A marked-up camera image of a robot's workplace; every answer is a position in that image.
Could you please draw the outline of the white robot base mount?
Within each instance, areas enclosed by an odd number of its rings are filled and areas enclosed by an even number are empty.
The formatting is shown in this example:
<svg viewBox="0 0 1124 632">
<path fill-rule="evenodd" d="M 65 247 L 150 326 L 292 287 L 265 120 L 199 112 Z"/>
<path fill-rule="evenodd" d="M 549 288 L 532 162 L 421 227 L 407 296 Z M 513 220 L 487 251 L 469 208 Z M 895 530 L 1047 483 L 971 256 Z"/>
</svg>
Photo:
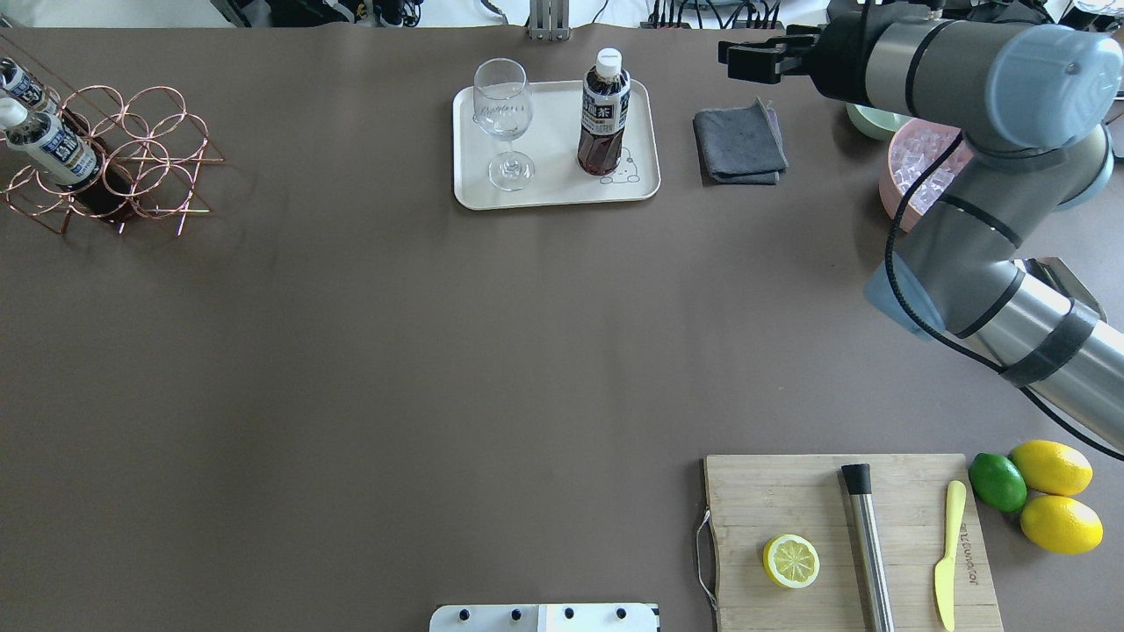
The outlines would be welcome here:
<svg viewBox="0 0 1124 632">
<path fill-rule="evenodd" d="M 658 604 L 638 601 L 444 605 L 429 631 L 661 631 Z"/>
</svg>

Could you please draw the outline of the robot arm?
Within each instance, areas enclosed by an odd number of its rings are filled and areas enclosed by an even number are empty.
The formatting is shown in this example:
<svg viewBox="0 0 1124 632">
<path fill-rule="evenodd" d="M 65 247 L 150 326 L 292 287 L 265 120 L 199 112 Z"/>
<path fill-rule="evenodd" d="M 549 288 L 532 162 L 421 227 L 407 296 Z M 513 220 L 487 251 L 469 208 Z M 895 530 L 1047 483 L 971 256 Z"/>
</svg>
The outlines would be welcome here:
<svg viewBox="0 0 1124 632">
<path fill-rule="evenodd" d="M 1103 124 L 1121 48 L 1067 25 L 931 18 L 865 4 L 768 40 L 722 40 L 728 76 L 806 75 L 823 96 L 958 130 L 970 159 L 903 241 L 889 233 L 868 303 L 991 368 L 1063 428 L 1121 457 L 1121 332 L 1016 260 L 1051 213 L 1111 180 Z"/>
</svg>

